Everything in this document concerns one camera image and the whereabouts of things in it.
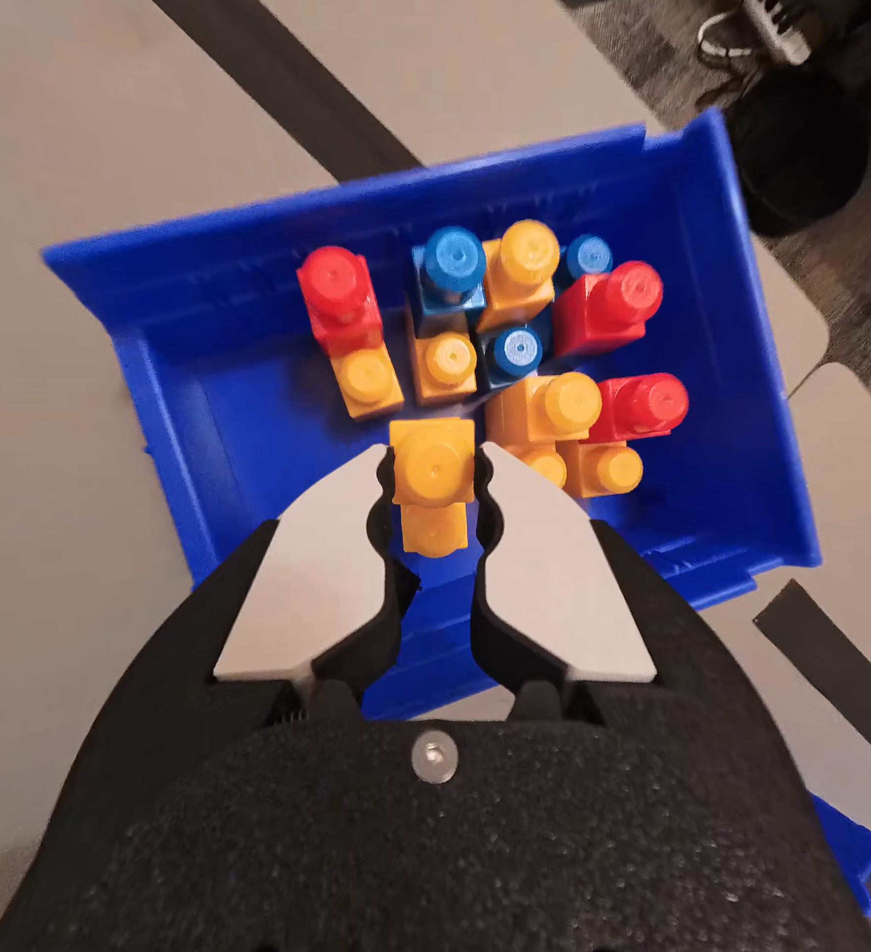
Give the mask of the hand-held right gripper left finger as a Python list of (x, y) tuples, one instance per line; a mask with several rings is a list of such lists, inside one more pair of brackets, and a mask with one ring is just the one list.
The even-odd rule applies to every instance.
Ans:
[(219, 683), (329, 682), (358, 703), (394, 667), (421, 582), (392, 552), (394, 451), (371, 445), (278, 517), (215, 663)]

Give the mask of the blue plastic bin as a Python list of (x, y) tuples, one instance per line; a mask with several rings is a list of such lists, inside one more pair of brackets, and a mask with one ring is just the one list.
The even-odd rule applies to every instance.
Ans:
[(871, 918), (871, 830), (811, 795), (822, 832), (839, 869), (867, 918)]
[[(498, 391), (421, 407), (406, 346), (411, 249), (450, 226), (479, 241), (523, 219), (560, 245), (593, 234), (613, 262), (643, 261), (665, 288), (642, 339), (556, 358), (534, 376), (668, 373), (690, 409), (630, 441), (632, 492), (575, 499), (695, 609), (755, 589), (778, 567), (816, 567), (820, 541), (724, 120), (707, 111), (650, 136), (628, 125), (381, 175), (43, 250), (112, 341), (178, 537), (199, 585), (263, 522), (396, 420), (467, 418), (475, 451)], [(312, 336), (297, 279), (319, 247), (364, 256), (405, 404), (350, 420)], [(478, 503), (394, 505), (392, 551), (421, 581), (369, 718), (403, 720), (498, 687), (472, 656), (482, 553)]]

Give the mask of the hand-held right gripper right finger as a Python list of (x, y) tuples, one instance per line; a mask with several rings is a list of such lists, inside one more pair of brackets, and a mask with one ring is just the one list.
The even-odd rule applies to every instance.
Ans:
[(506, 449), (475, 455), (478, 561), (470, 648), (506, 688), (648, 684), (643, 635), (585, 512)]

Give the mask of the black round container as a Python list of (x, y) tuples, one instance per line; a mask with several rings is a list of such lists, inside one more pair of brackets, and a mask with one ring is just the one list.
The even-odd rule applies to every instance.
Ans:
[(727, 110), (727, 132), (752, 232), (777, 239), (841, 210), (870, 159), (866, 109), (835, 78), (775, 70)]

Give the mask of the yellow one-stud toy block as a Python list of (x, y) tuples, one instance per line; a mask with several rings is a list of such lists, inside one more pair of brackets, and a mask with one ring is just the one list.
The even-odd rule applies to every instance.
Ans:
[(486, 402), (486, 439), (499, 446), (584, 441), (602, 409), (600, 389), (584, 373), (529, 376)]
[(442, 508), (474, 501), (473, 420), (396, 420), (389, 435), (395, 505)]

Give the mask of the pile of assembled block steps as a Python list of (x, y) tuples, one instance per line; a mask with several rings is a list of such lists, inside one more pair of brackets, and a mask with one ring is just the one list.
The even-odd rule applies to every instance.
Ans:
[[(367, 259), (325, 245), (297, 279), (350, 420), (402, 410)], [(441, 228), (409, 257), (405, 334), (416, 402), (453, 405), (512, 387), (556, 358), (617, 351), (644, 337), (664, 293), (653, 266), (616, 265), (593, 234), (563, 246), (533, 219), (484, 242), (461, 226)]]

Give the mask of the white power strip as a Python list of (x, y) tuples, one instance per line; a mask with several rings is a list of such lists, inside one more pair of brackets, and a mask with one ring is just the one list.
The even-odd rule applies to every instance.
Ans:
[[(780, 66), (805, 65), (812, 56), (805, 17), (805, 8), (795, 2), (742, 1), (703, 21), (696, 34), (697, 53), (729, 65), (763, 57)], [(713, 36), (733, 21), (743, 24), (743, 45), (726, 46)]]

